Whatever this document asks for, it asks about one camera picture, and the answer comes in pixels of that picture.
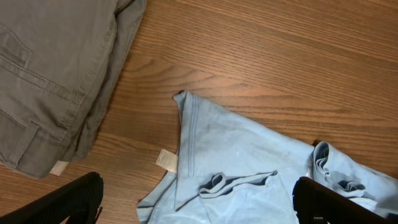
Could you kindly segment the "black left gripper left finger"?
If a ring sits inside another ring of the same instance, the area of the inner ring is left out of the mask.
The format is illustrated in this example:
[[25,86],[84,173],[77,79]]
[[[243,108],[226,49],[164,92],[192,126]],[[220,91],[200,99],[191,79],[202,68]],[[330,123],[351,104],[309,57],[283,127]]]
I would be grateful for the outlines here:
[[8,224],[95,224],[101,212],[104,182],[97,172],[70,182],[59,189],[1,217]]

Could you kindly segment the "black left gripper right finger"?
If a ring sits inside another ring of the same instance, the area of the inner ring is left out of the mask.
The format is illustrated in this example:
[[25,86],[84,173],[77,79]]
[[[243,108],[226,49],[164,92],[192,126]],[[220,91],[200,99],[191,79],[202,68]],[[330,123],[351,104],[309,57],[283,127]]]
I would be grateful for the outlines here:
[[300,224],[394,224],[338,193],[301,177],[293,189],[293,205]]

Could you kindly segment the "light blue printed t-shirt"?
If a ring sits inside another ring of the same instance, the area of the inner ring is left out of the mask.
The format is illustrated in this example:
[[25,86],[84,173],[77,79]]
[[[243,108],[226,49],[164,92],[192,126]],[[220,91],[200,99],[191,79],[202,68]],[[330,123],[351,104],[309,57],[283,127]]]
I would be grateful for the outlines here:
[[297,223],[301,177],[384,218],[397,217],[397,180],[322,141],[279,134],[189,91],[175,95],[178,167],[137,205],[141,223]]

